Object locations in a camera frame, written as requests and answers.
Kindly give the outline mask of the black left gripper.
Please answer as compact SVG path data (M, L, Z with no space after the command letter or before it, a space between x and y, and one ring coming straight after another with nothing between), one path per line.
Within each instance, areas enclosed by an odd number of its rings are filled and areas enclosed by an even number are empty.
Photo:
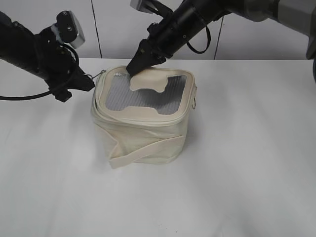
M95 87L91 77L79 67L76 51L57 38L53 27L34 35L34 40L39 70L56 100L69 100L69 89L90 91Z

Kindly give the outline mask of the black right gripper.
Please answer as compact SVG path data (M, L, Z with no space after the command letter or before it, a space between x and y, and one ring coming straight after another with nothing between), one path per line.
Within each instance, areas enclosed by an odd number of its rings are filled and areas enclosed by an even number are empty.
M189 43L204 28L205 21L197 12L174 12L160 23L152 23L148 27L148 38L140 41L134 57L126 66L127 72L136 75L152 66L163 64L184 45L196 54L205 53Z

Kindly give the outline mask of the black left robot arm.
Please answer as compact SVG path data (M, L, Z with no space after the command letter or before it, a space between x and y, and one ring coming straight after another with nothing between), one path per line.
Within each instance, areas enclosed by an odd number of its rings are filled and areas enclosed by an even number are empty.
M45 81L48 91L22 97L2 96L3 101L27 101L53 95L66 102L71 90L91 91L92 76L79 66L76 49L85 43L81 25L70 10L61 11L56 23L33 34L5 13L0 14L0 58Z

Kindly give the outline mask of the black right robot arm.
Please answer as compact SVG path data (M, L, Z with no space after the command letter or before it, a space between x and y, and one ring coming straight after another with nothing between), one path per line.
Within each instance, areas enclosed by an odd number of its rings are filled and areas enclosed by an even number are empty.
M149 36L140 41L126 67L133 77L163 64L201 30L210 35L208 24L228 14L253 22L268 18L309 37L306 58L316 58L316 2L314 0L184 0L172 10L158 0L133 0L131 7L162 17L148 27Z

